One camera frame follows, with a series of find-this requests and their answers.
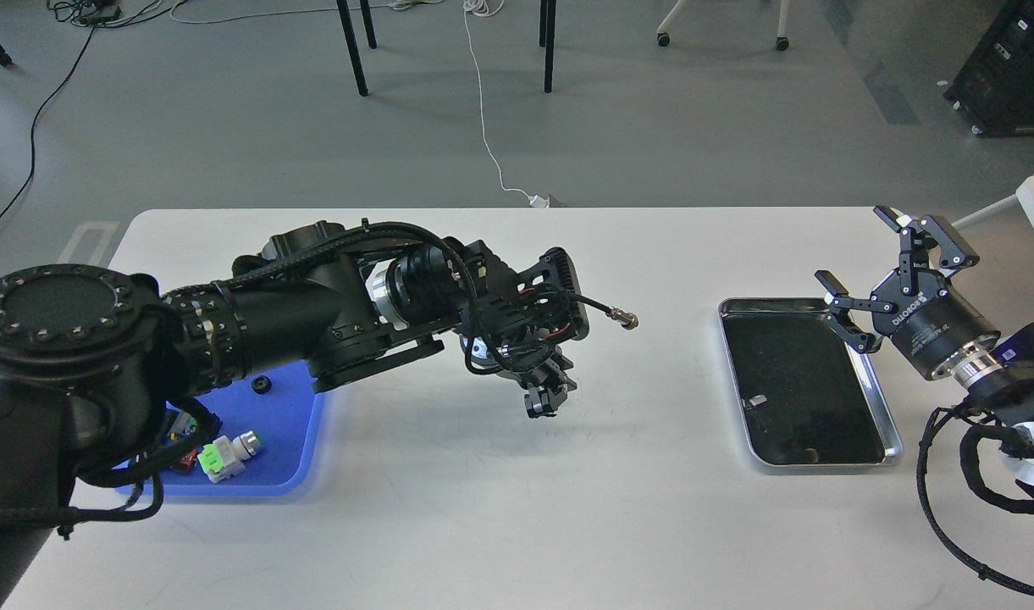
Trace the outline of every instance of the stainless steel tray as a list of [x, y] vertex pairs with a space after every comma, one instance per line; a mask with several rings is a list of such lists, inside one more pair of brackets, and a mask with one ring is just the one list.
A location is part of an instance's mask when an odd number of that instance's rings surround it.
[[890, 466], [904, 452], [870, 359], [825, 328], [825, 312], [819, 298], [719, 306], [747, 444], [776, 474]]

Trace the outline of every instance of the table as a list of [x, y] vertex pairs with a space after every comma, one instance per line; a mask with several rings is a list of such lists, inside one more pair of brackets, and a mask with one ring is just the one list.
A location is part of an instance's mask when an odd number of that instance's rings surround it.
[[[223, 278], [271, 233], [362, 216], [483, 239], [518, 270], [564, 246], [583, 293], [640, 328], [595, 315], [566, 344], [581, 387], [553, 420], [527, 420], [513, 383], [467, 374], [448, 336], [442, 355], [328, 396], [299, 493], [81, 525], [48, 541], [6, 608], [1034, 608], [931, 532], [915, 439], [962, 392], [891, 347], [873, 362], [900, 464], [777, 477], [748, 455], [714, 310], [818, 295], [818, 268], [865, 293], [899, 250], [868, 209], [162, 209], [133, 220], [113, 267], [163, 288]], [[932, 451], [939, 520], [1034, 583], [1034, 518], [971, 495], [959, 439]], [[73, 504], [120, 499], [81, 487]]]
[[[355, 86], [360, 96], [369, 96], [366, 86], [366, 74], [363, 72], [363, 61], [358, 55], [358, 41], [355, 39], [355, 28], [351, 22], [351, 8], [347, 0], [335, 0], [339, 10], [339, 24], [343, 27], [343, 38], [347, 43], [347, 57], [351, 58], [351, 69], [355, 74]], [[543, 92], [554, 90], [554, 23], [558, 11], [558, 0], [540, 0], [540, 47], [547, 51], [543, 69]], [[373, 34], [373, 20], [370, 17], [368, 0], [359, 0], [359, 8], [363, 13], [363, 25], [366, 28], [366, 40], [370, 50], [376, 50], [376, 36]]]

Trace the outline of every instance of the blue foam tray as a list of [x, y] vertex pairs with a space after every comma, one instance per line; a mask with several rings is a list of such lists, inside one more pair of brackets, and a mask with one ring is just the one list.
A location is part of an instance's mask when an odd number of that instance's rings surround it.
[[[265, 448], [246, 460], [245, 471], [218, 483], [208, 481], [199, 464], [188, 475], [163, 470], [168, 495], [273, 497], [290, 493], [305, 480], [316, 445], [324, 395], [312, 393], [312, 377], [304, 363], [287, 364], [265, 375], [272, 379], [272, 390], [266, 394], [253, 392], [252, 377], [247, 377], [199, 398], [222, 420], [221, 435], [234, 438], [252, 429]], [[130, 490], [118, 489], [123, 494]]]

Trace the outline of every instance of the gray floor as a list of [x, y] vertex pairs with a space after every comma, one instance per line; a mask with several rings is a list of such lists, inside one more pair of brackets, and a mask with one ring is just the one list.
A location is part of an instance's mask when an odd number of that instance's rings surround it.
[[[510, 185], [570, 206], [888, 204], [959, 217], [1032, 174], [1034, 139], [977, 139], [940, 96], [1000, 0], [795, 0], [783, 54], [776, 1], [695, 0], [663, 50], [655, 31], [671, 4], [560, 2], [548, 96], [539, 3], [473, 20]], [[272, 6], [193, 0], [180, 12]], [[118, 239], [145, 209], [526, 205], [499, 189], [483, 150], [459, 1], [373, 12], [369, 97], [333, 11], [97, 31], [39, 122], [34, 182], [0, 227], [0, 273], [56, 261], [86, 221], [119, 223]], [[26, 176], [31, 117], [86, 35], [41, 3], [0, 0], [17, 60], [0, 67], [0, 209]]]

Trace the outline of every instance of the black table leg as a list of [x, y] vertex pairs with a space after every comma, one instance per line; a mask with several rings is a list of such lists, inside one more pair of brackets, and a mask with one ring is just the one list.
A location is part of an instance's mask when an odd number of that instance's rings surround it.
[[547, 67], [543, 77], [543, 92], [549, 93], [554, 85], [554, 9], [555, 0], [543, 0], [547, 4]]
[[547, 0], [540, 0], [540, 47], [547, 45]]
[[369, 0], [358, 0], [359, 7], [363, 10], [363, 23], [366, 25], [366, 42], [370, 50], [376, 50], [377, 39], [373, 38], [373, 17], [370, 16]]
[[335, 0], [335, 6], [339, 9], [339, 23], [343, 25], [343, 38], [347, 41], [347, 55], [351, 57], [351, 68], [355, 70], [355, 85], [358, 85], [360, 96], [369, 96], [366, 89], [366, 77], [363, 74], [363, 61], [358, 57], [358, 42], [355, 41], [355, 28], [351, 26], [351, 8], [347, 7], [347, 0]]

